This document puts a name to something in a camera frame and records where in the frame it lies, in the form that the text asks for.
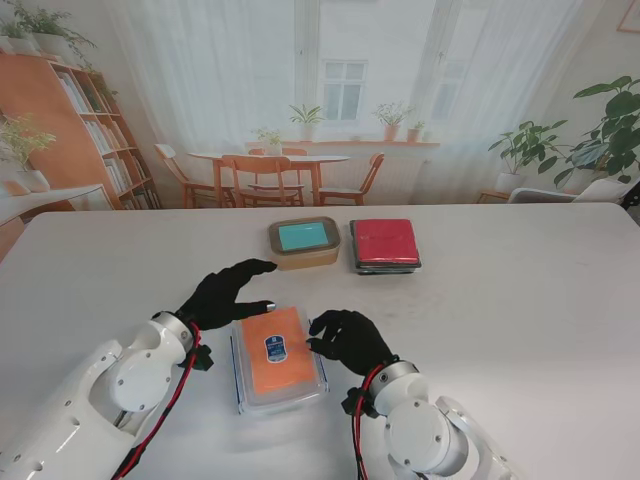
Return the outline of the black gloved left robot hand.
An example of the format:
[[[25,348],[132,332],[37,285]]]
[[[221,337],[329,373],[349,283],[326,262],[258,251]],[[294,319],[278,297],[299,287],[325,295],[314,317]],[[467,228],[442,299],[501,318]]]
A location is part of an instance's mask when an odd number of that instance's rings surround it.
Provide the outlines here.
[[[275,304],[268,300],[238,303],[236,299],[239,291],[253,277],[276,269],[277,265],[271,261],[247,259],[217,273],[210,273],[173,315],[186,326],[193,324],[201,331],[206,331],[273,311]]]

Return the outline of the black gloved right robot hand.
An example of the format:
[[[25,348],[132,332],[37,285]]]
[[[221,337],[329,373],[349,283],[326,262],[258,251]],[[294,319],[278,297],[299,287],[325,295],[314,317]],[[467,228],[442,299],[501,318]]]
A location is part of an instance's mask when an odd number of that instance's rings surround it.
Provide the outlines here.
[[[309,335],[311,351],[341,362],[356,375],[367,376],[398,359],[375,324],[357,311],[327,310],[311,322]]]

